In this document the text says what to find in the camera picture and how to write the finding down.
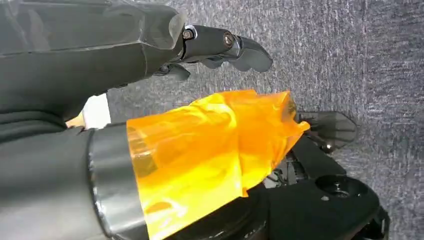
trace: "robotic finger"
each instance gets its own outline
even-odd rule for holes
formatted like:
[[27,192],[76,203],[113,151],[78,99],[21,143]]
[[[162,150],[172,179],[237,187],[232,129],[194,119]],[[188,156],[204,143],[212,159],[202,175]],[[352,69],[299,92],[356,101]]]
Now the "robotic finger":
[[239,71],[253,69],[260,73],[268,71],[273,64],[272,58],[259,43],[226,29],[189,24],[181,35],[183,50],[171,63],[163,65],[156,76],[167,75],[174,69],[173,73],[179,75],[180,80],[187,79],[187,71],[177,65],[181,63],[201,63],[217,69],[223,62],[228,62]]

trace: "orange translucent wrap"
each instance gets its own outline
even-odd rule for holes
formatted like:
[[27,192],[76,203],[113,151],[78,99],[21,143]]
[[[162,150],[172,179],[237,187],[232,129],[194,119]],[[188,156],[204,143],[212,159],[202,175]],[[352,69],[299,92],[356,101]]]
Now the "orange translucent wrap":
[[259,184],[305,130],[288,91],[215,93],[127,122],[149,238],[161,240]]

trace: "gray sleeve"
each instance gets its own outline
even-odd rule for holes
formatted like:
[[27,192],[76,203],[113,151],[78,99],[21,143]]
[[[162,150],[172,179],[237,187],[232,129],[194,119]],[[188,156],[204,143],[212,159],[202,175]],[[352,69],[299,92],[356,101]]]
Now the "gray sleeve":
[[0,144],[2,239],[104,239],[88,170],[92,135],[71,128]]

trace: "mounting hole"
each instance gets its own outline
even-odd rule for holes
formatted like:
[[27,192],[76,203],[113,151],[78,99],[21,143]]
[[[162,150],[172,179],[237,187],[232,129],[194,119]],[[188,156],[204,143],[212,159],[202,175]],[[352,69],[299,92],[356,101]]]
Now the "mounting hole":
[[359,180],[343,175],[321,176],[315,181],[316,186],[336,198],[361,197],[368,192],[368,187]]

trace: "bolt head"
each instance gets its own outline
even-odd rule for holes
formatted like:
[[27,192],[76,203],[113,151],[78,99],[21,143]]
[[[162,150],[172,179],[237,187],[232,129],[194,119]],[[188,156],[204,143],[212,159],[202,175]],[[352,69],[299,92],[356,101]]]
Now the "bolt head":
[[194,34],[191,30],[184,30],[182,32],[182,38],[185,40],[192,39],[194,37]]
[[224,33],[224,44],[227,47],[231,48],[233,46],[233,43],[234,43],[233,35],[229,32]]

